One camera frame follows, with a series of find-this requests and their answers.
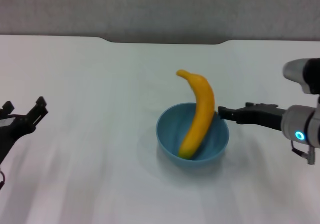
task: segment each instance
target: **table surface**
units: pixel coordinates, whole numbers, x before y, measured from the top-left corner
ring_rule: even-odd
[[[211,167],[184,170],[157,147],[168,107],[195,100],[178,69],[204,75],[217,106],[315,106],[282,76],[319,42],[219,45],[111,43],[95,37],[0,36],[0,104],[49,114],[1,165],[5,224],[313,224],[320,161],[308,166],[279,131],[227,121],[229,144]]]

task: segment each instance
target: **robotic claw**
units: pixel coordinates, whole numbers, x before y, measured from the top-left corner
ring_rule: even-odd
[[[297,59],[285,64],[285,78],[297,82],[307,94],[320,95],[320,58]],[[258,124],[260,126],[282,131],[291,140],[292,151],[315,164],[315,148],[320,148],[320,97],[317,107],[293,105],[287,110],[275,104],[246,103],[244,108],[228,109],[218,107],[223,119],[238,124]],[[296,149],[293,141],[309,146],[308,153]]]
[[[36,125],[48,113],[46,105],[44,98],[39,97],[35,106],[26,115],[10,114],[14,110],[10,101],[3,105],[0,109],[0,164],[20,137],[36,129]],[[6,177],[1,170],[0,174],[2,175],[1,189]]]

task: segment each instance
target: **blue bowl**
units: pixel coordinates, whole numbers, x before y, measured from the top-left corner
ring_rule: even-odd
[[[229,140],[226,122],[215,113],[201,146],[190,160],[178,157],[179,147],[196,112],[195,103],[181,103],[161,114],[156,124],[156,137],[168,158],[181,167],[201,167],[212,163],[225,150]]]

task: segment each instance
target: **yellow banana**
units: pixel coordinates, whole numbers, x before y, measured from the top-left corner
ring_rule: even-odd
[[[195,115],[178,153],[179,157],[190,159],[200,146],[211,124],[215,113],[215,97],[208,81],[201,75],[185,70],[178,70],[176,74],[188,81],[196,99]]]

